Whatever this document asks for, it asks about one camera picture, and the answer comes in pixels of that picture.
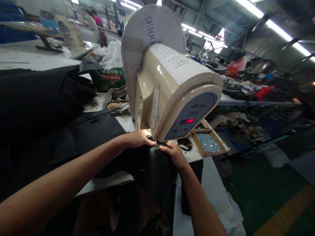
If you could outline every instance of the red digital display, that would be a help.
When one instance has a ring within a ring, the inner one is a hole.
[[[181,120],[180,125],[193,123],[195,119]]]

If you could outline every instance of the yellow floor line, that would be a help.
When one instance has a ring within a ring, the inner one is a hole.
[[[254,235],[286,235],[292,225],[315,198],[315,188],[307,184],[291,198]]]

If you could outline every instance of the human hand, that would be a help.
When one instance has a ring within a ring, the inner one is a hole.
[[[121,136],[122,142],[126,148],[138,148],[143,145],[154,146],[155,142],[147,139],[151,135],[147,130],[140,129],[131,133],[123,134]]]
[[[181,148],[179,147],[178,144],[175,143],[167,143],[167,145],[170,147],[165,147],[165,146],[159,146],[159,149],[166,153],[169,154],[172,158],[172,161],[174,165],[177,167],[178,170],[182,170],[189,166],[188,161],[186,160]]]

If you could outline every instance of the machine control panel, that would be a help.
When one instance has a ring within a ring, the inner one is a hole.
[[[198,125],[199,121],[214,106],[217,100],[215,93],[204,93],[190,100],[180,112],[165,139],[178,139]]]

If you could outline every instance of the pink shirt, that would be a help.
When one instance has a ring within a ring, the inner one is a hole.
[[[102,24],[102,21],[99,17],[97,16],[94,16],[94,20],[95,20],[95,23],[98,25],[98,26],[103,26]]]

